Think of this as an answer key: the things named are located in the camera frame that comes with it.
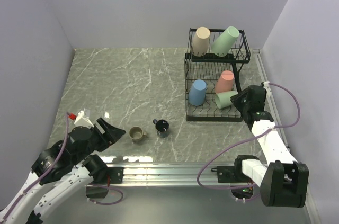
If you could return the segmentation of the small green plastic tumbler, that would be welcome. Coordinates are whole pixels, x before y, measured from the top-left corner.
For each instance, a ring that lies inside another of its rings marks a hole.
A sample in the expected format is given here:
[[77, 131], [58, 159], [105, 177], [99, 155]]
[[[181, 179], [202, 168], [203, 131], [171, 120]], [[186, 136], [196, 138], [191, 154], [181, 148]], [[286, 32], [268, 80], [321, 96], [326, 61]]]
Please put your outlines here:
[[217, 108], [223, 109], [232, 105], [231, 97], [237, 95], [237, 91], [227, 91], [215, 94], [215, 103]]

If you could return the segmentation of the pink plastic tumbler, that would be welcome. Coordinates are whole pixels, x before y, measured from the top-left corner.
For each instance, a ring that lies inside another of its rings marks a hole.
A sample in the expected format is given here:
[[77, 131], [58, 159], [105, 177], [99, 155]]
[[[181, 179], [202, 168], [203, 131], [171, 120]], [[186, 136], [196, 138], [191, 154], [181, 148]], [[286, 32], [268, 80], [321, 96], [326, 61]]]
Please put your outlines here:
[[230, 70], [223, 71], [217, 81], [215, 93], [232, 91], [234, 79], [235, 76], [232, 71]]

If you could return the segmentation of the olive ceramic mug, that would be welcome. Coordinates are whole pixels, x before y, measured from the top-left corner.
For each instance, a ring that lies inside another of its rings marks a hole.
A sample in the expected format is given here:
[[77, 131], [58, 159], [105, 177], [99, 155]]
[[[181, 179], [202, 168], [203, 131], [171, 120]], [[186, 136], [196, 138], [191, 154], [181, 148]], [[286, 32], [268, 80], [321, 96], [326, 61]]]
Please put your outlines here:
[[129, 137], [135, 144], [142, 143], [147, 136], [147, 132], [145, 132], [141, 127], [134, 126], [129, 130]]

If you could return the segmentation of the blue plastic tumbler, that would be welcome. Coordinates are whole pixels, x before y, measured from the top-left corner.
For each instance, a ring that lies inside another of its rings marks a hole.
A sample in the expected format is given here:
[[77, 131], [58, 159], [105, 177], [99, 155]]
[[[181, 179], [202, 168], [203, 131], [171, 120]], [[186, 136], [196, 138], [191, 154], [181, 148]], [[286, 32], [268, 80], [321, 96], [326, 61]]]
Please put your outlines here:
[[189, 103], [193, 106], [200, 106], [204, 103], [207, 90], [207, 83], [201, 79], [193, 82], [189, 91]]

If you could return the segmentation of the dark blue ceramic mug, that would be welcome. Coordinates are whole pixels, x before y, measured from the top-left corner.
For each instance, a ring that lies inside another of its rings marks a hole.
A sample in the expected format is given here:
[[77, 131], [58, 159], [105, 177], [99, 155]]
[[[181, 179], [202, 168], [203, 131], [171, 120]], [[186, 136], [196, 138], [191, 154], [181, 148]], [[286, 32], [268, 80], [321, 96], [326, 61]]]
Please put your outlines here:
[[155, 130], [157, 135], [160, 138], [166, 138], [168, 137], [170, 133], [170, 125], [166, 120], [160, 119], [160, 120], [153, 120], [153, 124], [155, 125]]

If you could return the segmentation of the large green plastic tumbler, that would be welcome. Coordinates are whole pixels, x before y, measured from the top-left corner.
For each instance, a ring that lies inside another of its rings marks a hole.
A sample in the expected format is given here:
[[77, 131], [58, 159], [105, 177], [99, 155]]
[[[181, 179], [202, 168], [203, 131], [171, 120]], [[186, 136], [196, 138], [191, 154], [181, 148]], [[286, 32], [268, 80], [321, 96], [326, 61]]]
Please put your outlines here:
[[211, 45], [211, 52], [217, 56], [225, 56], [240, 36], [239, 30], [229, 26]]

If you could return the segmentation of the beige plastic tumbler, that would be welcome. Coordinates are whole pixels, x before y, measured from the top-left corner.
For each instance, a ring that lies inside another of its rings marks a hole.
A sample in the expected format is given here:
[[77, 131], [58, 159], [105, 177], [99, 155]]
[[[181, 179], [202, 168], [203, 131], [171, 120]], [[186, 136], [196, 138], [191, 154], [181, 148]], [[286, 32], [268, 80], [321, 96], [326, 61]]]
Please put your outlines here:
[[206, 27], [199, 27], [192, 38], [192, 53], [195, 56], [203, 56], [209, 48], [210, 30]]

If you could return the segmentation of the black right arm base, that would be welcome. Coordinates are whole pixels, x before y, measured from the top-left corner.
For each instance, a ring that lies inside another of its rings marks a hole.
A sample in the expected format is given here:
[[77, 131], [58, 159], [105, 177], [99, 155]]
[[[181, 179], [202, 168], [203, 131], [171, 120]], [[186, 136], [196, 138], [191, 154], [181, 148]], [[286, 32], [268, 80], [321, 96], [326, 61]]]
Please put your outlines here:
[[251, 183], [252, 180], [236, 171], [235, 166], [216, 166], [210, 169], [217, 174], [218, 183]]

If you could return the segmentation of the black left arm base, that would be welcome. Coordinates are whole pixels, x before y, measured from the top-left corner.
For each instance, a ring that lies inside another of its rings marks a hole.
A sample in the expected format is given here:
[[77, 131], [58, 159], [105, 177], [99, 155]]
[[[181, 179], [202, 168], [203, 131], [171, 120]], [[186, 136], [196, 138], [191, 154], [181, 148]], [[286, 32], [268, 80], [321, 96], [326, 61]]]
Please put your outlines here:
[[111, 166], [107, 168], [106, 174], [110, 178], [111, 184], [121, 184], [124, 175], [124, 168], [120, 166]]

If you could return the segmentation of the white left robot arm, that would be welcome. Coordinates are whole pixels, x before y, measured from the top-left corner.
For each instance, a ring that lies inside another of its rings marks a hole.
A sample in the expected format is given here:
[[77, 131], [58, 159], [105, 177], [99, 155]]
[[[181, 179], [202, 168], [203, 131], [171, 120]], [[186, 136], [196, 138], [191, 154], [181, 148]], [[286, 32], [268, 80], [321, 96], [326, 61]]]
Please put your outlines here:
[[24, 185], [1, 211], [1, 223], [42, 223], [43, 216], [77, 188], [107, 183], [108, 167], [95, 152], [106, 150], [125, 134], [102, 118], [92, 126], [67, 130], [63, 140], [44, 150], [34, 162]]

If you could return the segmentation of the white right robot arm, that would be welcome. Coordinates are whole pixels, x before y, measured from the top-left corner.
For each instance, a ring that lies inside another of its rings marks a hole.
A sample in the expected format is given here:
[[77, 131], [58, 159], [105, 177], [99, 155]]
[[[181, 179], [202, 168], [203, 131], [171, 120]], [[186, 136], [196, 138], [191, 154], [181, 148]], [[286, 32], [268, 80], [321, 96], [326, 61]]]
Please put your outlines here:
[[231, 97], [267, 162], [264, 165], [255, 156], [239, 155], [234, 161], [233, 175], [238, 181], [252, 180], [260, 188], [261, 200], [267, 207], [302, 208], [309, 169], [293, 157], [278, 133], [280, 126], [264, 109], [271, 86], [273, 83], [269, 81], [260, 86], [251, 85]]

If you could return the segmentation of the aluminium mounting rail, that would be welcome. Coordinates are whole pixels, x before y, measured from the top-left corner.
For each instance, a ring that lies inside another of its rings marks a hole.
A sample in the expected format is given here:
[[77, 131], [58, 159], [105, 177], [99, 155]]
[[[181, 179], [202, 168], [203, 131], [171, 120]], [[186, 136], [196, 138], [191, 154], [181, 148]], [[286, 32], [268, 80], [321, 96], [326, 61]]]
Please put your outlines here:
[[43, 199], [29, 223], [320, 223], [311, 196], [303, 208], [266, 207], [259, 190], [244, 193], [219, 183], [216, 172], [200, 178], [198, 163], [125, 163], [120, 183], [99, 204], [85, 188], [60, 201]]

